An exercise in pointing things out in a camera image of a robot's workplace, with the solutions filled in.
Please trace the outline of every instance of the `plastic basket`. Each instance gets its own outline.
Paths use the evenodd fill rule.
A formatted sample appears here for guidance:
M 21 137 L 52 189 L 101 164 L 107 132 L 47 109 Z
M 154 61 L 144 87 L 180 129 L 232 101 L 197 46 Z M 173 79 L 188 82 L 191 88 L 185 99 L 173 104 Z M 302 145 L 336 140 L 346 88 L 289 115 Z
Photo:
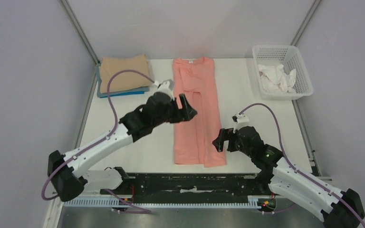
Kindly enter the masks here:
M 300 51 L 295 46 L 289 45 L 255 45 L 252 48 L 254 56 L 256 76 L 258 79 L 259 93 L 265 100 L 296 100 L 302 96 L 313 94 L 306 66 L 300 55 Z M 292 69 L 296 69 L 296 83 L 293 86 L 296 93 L 271 93 L 262 87 L 261 73 L 258 64 L 277 66 L 283 64 L 284 71 L 288 74 Z

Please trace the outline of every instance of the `gray wall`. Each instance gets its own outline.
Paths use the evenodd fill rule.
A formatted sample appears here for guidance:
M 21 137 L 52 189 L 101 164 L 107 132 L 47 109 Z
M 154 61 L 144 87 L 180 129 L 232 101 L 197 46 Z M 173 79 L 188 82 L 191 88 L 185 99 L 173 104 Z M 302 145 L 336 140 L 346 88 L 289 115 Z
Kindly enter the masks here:
M 298 47 L 314 87 L 300 105 L 319 164 L 365 207 L 365 1 L 323 1 Z
M 99 57 L 249 57 L 290 44 L 313 0 L 68 0 Z
M 0 0 L 0 228 L 37 228 L 48 155 L 69 150 L 93 62 L 56 0 Z

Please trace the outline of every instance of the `metal frame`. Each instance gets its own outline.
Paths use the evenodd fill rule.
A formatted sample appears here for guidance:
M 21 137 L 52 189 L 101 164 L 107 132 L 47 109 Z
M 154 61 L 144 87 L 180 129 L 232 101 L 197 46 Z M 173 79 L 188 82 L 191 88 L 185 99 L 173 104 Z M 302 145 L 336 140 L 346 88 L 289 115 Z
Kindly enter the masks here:
M 87 48 L 87 51 L 89 52 L 89 55 L 92 58 L 93 62 L 95 64 L 99 63 L 99 59 L 96 53 L 94 52 L 89 40 L 87 39 L 86 34 L 82 29 L 82 26 L 80 26 L 80 23 L 77 20 L 76 15 L 73 12 L 68 0 L 59 0 L 59 2 L 61 3 L 62 7 L 64 7 L 65 13 L 68 15 L 70 22 L 76 29 L 77 34 L 79 35 L 85 47 Z
M 81 38 L 81 41 L 83 42 L 86 49 L 88 50 L 90 57 L 92 58 L 92 60 L 94 61 L 95 64 L 98 64 L 100 62 L 99 58 L 96 55 L 96 53 L 94 52 L 91 44 L 89 43 L 68 0 L 59 0 L 59 2 L 63 6 L 65 13 L 69 16 L 69 20 L 71 21 L 76 32 L 78 33 L 79 37 Z M 310 9 L 308 10 L 308 12 L 304 18 L 304 20 L 302 21 L 299 29 L 297 30 L 295 36 L 293 37 L 293 40 L 290 43 L 291 45 L 296 46 L 299 43 L 302 35 L 304 34 L 304 31 L 306 30 L 307 26 L 309 25 L 309 22 L 312 20 L 318 7 L 321 5 L 321 2 L 322 2 L 322 0 L 314 0 L 313 4 L 311 5 Z M 86 121 L 87 121 L 87 116 L 88 116 L 91 102 L 92 102 L 92 99 L 94 96 L 94 91 L 96 89 L 96 83 L 97 83 L 97 78 L 96 78 L 96 75 L 94 75 L 92 85 L 90 87 L 89 97 L 86 101 L 86 106 L 85 106 L 83 118 L 82 118 L 82 121 L 80 124 L 79 132 L 77 134 L 77 139 L 74 143 L 75 148 L 79 147 L 80 142 L 82 140 L 83 131 L 85 129 L 85 125 L 86 125 Z M 303 136 L 304 143 L 306 145 L 306 149 L 307 149 L 307 153 L 310 158 L 310 162 L 314 162 L 316 164 L 317 172 L 318 172 L 318 174 L 320 174 L 320 172 L 319 172 L 320 169 L 318 168 L 318 164 L 317 164 L 316 158 L 315 158 L 315 153 L 314 153 L 315 151 L 313 149 L 313 145 L 312 145 L 309 135 L 307 133 L 307 127 L 306 127 L 305 120 L 304 120 L 304 114 L 302 114 L 301 108 L 297 101 L 293 101 L 293 107 L 294 107 L 294 110 L 296 113 L 296 117 L 298 119 L 298 123 L 300 126 L 300 130 L 301 130 L 301 133 Z M 319 179 L 332 182 L 330 177 L 319 177 Z M 58 198 L 55 200 L 52 200 L 50 202 L 46 217 L 43 221 L 43 228 L 57 228 L 63 206 L 64 206 L 63 202 L 61 202 Z

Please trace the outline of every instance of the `white cloth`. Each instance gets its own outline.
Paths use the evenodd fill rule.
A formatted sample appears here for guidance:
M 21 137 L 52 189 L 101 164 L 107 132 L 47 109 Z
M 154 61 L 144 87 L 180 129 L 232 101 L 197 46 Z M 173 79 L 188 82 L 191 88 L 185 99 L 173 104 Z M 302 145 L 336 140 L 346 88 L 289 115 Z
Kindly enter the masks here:
M 296 93 L 293 86 L 296 82 L 296 69 L 289 72 L 289 75 L 283 70 L 283 65 L 266 66 L 258 64 L 258 69 L 262 72 L 262 87 L 267 92 L 272 93 Z

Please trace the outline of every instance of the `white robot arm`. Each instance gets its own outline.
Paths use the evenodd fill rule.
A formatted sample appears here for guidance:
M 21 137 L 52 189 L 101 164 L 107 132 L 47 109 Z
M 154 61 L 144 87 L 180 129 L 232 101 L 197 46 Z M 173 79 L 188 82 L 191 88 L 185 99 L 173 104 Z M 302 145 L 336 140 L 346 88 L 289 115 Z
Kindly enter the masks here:
M 64 154 L 59 151 L 50 154 L 48 176 L 56 172 L 51 183 L 62 201 L 72 200 L 84 191 L 116 189 L 125 173 L 122 169 L 89 171 L 89 168 L 114 151 L 152 133 L 158 125 L 189 121 L 197 114 L 184 94 L 179 95 L 182 108 L 178 108 L 173 86 L 172 80 L 161 83 L 146 104 L 120 119 L 114 132 L 109 131 L 87 145 Z
M 249 126 L 245 115 L 236 114 L 233 121 L 235 127 L 220 129 L 213 145 L 221 152 L 224 141 L 229 141 L 227 151 L 240 151 L 249 156 L 261 169 L 256 181 L 262 192 L 273 192 L 288 198 L 313 213 L 326 228 L 359 226 L 359 219 L 343 203 L 347 203 L 360 218 L 364 218 L 362 202 L 355 191 L 348 189 L 344 192 L 296 167 L 284 152 L 264 144 L 255 128 Z

